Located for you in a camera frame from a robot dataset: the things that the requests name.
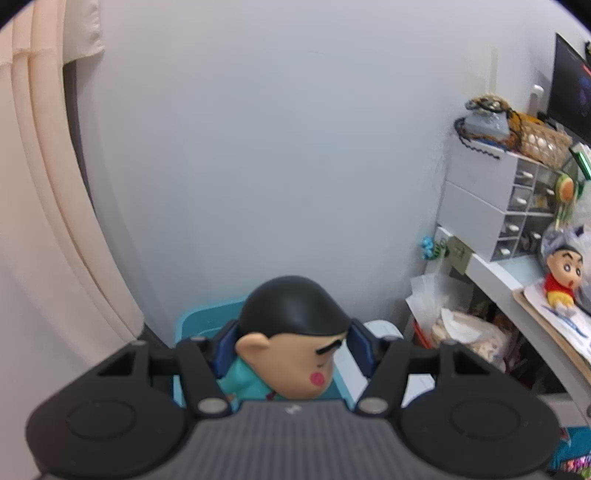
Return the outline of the cream curtain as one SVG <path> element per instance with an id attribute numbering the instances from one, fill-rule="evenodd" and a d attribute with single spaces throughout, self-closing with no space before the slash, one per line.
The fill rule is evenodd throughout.
<path id="1" fill-rule="evenodd" d="M 33 307 L 90 363 L 144 325 L 69 133 L 66 45 L 101 52 L 97 16 L 94 1 L 33 1 L 1 29 L 1 257 Z"/>

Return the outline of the woven wicker basket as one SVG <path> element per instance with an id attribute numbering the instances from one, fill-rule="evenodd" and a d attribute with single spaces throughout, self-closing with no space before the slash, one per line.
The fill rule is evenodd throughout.
<path id="1" fill-rule="evenodd" d="M 518 136 L 518 151 L 555 170 L 562 168 L 573 140 L 566 133 L 557 131 L 527 114 L 513 112 L 510 126 Z"/>

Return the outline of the Shin-chan plush red shirt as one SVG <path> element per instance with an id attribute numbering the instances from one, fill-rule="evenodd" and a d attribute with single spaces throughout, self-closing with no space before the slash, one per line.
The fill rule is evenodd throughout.
<path id="1" fill-rule="evenodd" d="M 569 245 L 559 247 L 547 257 L 544 293 L 557 314 L 566 317 L 576 314 L 575 290 L 582 283 L 583 266 L 582 254 Z"/>

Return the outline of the patterned tissue box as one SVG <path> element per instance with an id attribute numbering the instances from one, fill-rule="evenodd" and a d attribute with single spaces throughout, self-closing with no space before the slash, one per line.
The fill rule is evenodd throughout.
<path id="1" fill-rule="evenodd" d="M 451 341 L 460 343 L 501 371 L 506 370 L 505 354 L 510 336 L 478 317 L 442 309 L 431 330 L 431 338 L 434 346 Z"/>

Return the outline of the clear plastic bag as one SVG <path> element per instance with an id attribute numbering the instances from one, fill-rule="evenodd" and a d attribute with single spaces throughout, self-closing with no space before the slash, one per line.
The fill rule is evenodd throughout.
<path id="1" fill-rule="evenodd" d="M 554 222 L 542 240 L 543 292 L 553 311 L 572 318 L 590 287 L 590 182 L 560 176 L 556 201 Z"/>

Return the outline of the Shin-chan figure teal pajamas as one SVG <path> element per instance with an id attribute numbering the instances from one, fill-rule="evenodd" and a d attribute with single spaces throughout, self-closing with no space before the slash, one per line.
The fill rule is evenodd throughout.
<path id="1" fill-rule="evenodd" d="M 246 298 L 235 361 L 218 381 L 228 400 L 315 400 L 334 377 L 352 319 L 320 284 L 277 277 Z"/>

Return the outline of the white bin lid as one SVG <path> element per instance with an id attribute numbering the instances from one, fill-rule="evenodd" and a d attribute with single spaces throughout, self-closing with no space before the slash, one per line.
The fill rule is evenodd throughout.
<path id="1" fill-rule="evenodd" d="M 353 319 L 344 346 L 335 353 L 335 384 L 349 409 L 383 416 L 433 390 L 432 375 L 409 372 L 412 352 L 392 323 Z"/>

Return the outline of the white desk shelf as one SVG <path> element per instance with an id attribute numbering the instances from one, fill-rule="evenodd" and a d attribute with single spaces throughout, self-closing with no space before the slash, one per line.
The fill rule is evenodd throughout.
<path id="1" fill-rule="evenodd" d="M 566 392 L 544 395 L 563 426 L 590 424 L 590 366 L 523 295 L 540 272 L 533 257 L 489 263 L 471 256 L 465 275 L 507 315 L 556 375 Z"/>

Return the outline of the blue green small toy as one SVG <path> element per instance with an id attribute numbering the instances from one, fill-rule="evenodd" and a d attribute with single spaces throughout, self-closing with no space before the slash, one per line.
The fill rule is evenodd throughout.
<path id="1" fill-rule="evenodd" d="M 446 258 L 449 255 L 449 248 L 445 238 L 436 240 L 434 237 L 424 237 L 421 248 L 423 258 L 428 261 Z"/>

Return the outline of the teal plastic storage bin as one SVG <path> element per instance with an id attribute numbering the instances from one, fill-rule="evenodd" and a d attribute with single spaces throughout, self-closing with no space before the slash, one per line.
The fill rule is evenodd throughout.
<path id="1" fill-rule="evenodd" d="M 176 323 L 175 341 L 190 338 L 193 336 L 202 336 L 213 338 L 221 328 L 230 320 L 236 319 L 242 310 L 245 297 L 232 299 L 224 302 L 218 302 L 211 305 L 199 306 L 188 311 Z M 342 374 L 346 372 L 346 348 L 342 347 L 335 356 L 335 371 L 332 376 L 332 384 L 329 389 L 322 394 L 322 399 L 345 400 L 349 407 L 353 407 L 355 400 L 349 392 L 346 380 Z"/>

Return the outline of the white drawer organizer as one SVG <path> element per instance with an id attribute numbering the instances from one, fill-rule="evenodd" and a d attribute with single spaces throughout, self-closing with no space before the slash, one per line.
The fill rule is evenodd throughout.
<path id="1" fill-rule="evenodd" d="M 437 223 L 486 261 L 537 254 L 558 179 L 523 155 L 452 137 Z"/>

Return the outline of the computer monitor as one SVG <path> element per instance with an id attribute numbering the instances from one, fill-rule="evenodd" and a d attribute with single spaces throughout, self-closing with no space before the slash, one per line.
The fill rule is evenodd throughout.
<path id="1" fill-rule="evenodd" d="M 590 95 L 590 66 L 557 34 L 547 115 L 587 145 L 590 144 Z"/>

